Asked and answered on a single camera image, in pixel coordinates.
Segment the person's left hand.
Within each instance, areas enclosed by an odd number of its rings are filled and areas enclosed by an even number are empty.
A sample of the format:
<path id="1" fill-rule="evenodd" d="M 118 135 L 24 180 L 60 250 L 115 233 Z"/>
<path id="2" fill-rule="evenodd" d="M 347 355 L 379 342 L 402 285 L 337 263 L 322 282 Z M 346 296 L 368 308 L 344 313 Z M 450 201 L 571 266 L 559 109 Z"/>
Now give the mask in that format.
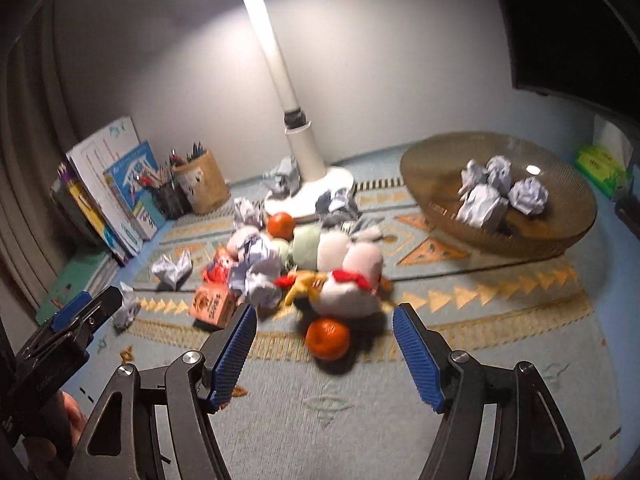
<path id="1" fill-rule="evenodd" d="M 66 479 L 87 417 L 78 402 L 63 390 L 55 395 L 44 414 L 53 418 L 44 421 L 43 430 L 23 439 L 28 471 L 35 479 Z"/>

